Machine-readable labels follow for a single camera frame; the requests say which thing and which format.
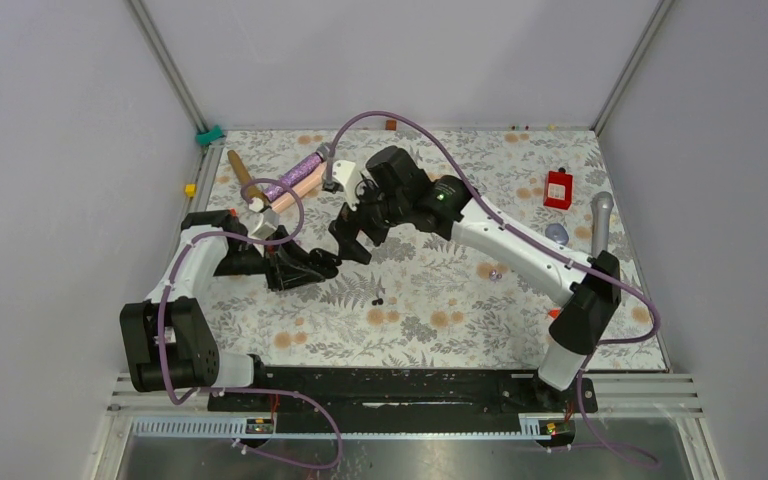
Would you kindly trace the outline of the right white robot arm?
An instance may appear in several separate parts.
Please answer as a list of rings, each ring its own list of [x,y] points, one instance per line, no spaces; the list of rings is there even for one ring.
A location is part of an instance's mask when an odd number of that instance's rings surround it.
[[[603,251],[592,257],[570,250],[514,221],[452,175],[431,179],[410,154],[388,146],[365,165],[330,161],[324,188],[345,202],[329,231],[343,260],[367,265],[366,235],[379,246],[390,229],[411,225],[475,249],[510,267],[560,308],[551,342],[533,386],[535,402],[557,412],[573,398],[575,377],[599,344],[621,303],[620,266]]]

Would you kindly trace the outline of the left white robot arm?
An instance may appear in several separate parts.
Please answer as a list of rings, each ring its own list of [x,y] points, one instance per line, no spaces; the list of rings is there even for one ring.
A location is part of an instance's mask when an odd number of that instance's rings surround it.
[[[133,387],[138,392],[232,388],[242,408],[261,409],[271,387],[255,374],[255,357],[222,350],[206,320],[211,282],[261,275],[269,290],[280,292],[332,279],[340,264],[320,248],[304,250],[283,226],[264,221],[250,234],[232,209],[188,214],[162,279],[144,300],[120,313]]]

